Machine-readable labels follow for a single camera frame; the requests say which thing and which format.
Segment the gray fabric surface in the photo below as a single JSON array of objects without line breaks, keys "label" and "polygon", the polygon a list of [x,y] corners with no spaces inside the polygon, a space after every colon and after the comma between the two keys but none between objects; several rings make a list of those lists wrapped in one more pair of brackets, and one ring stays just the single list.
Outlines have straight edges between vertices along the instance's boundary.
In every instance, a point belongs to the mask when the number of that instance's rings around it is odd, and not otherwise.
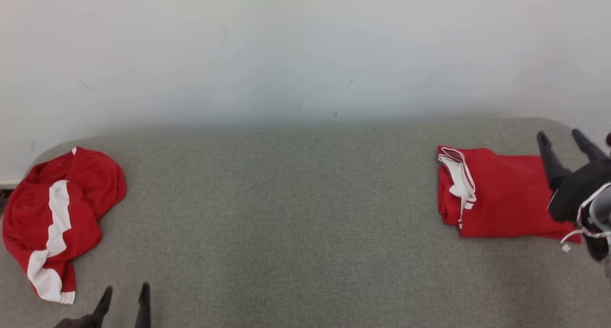
[{"label": "gray fabric surface", "polygon": [[128,193],[78,260],[72,306],[38,299],[0,248],[0,327],[50,328],[114,287],[105,327],[132,327],[142,282],[154,328],[608,327],[611,286],[557,241],[460,239],[437,213],[436,147],[537,154],[545,119],[94,138]]}]

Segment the red and white garment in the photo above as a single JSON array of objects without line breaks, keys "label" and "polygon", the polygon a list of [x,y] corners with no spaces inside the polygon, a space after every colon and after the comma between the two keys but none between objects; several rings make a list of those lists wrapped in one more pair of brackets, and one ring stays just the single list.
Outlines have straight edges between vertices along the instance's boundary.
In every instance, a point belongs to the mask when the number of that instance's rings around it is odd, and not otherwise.
[{"label": "red and white garment", "polygon": [[123,199],[123,171],[109,156],[76,147],[35,165],[9,198],[2,238],[37,295],[72,304],[72,259],[102,238],[98,220]]},{"label": "red and white garment", "polygon": [[[439,213],[461,237],[541,236],[561,240],[571,223],[552,220],[541,156],[438,146]],[[569,241],[580,243],[579,236]]]}]

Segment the clothing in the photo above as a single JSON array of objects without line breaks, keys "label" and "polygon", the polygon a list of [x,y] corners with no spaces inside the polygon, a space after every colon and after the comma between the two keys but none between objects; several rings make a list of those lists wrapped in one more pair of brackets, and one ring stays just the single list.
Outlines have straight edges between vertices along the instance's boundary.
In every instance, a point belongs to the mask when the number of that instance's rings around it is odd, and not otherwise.
[{"label": "clothing", "polygon": [[72,304],[72,259],[102,238],[98,220],[126,193],[109,156],[81,147],[35,165],[9,198],[2,238],[37,295]]},{"label": "clothing", "polygon": [[[461,237],[532,235],[562,239],[571,223],[552,220],[541,156],[500,156],[485,148],[438,146],[439,213]],[[569,241],[580,243],[579,236]]]}]

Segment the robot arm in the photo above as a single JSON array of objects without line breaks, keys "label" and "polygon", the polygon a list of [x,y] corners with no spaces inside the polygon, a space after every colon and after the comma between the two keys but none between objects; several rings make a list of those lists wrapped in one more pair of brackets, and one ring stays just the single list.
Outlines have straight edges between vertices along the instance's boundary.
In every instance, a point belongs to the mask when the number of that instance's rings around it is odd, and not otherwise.
[{"label": "robot arm", "polygon": [[[95,307],[93,314],[85,315],[81,319],[65,318],[59,322],[55,328],[101,328],[104,315],[108,313],[108,309],[110,308],[112,297],[113,288],[107,287],[102,299],[100,299],[100,303],[97,307]],[[148,286],[148,283],[144,283],[140,291],[140,297],[138,297],[140,309],[138,310],[138,316],[136,317],[136,328],[151,327],[150,301],[150,287]]]},{"label": "robot arm", "polygon": [[554,195],[548,211],[557,222],[574,222],[576,232],[585,238],[594,260],[609,260],[611,246],[611,160],[581,131],[572,136],[590,162],[571,172],[563,167],[552,150],[552,143],[543,133],[537,143],[543,159],[549,188]]}]

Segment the white stripe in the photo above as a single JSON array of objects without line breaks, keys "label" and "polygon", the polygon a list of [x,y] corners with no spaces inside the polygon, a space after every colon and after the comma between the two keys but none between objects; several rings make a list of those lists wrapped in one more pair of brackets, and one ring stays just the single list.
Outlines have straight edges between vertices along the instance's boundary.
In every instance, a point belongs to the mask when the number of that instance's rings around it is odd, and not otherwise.
[{"label": "white stripe", "polygon": [[62,292],[62,280],[54,269],[43,268],[46,260],[66,250],[63,233],[72,228],[68,213],[67,180],[59,180],[49,187],[49,208],[53,223],[49,226],[49,237],[45,250],[35,250],[28,263],[28,279],[32,282],[39,297],[51,302],[72,304],[74,291]]},{"label": "white stripe", "polygon": [[[460,155],[460,158],[454,156],[452,152]],[[441,154],[439,154],[438,159],[450,171],[452,182],[454,182],[454,185],[450,187],[450,194],[461,198],[458,228],[462,229],[463,224],[461,222],[463,221],[463,211],[465,209],[472,209],[474,202],[476,202],[475,182],[471,177],[471,172],[469,171],[469,167],[467,166],[467,162],[462,152],[444,147],[441,148]]]}]

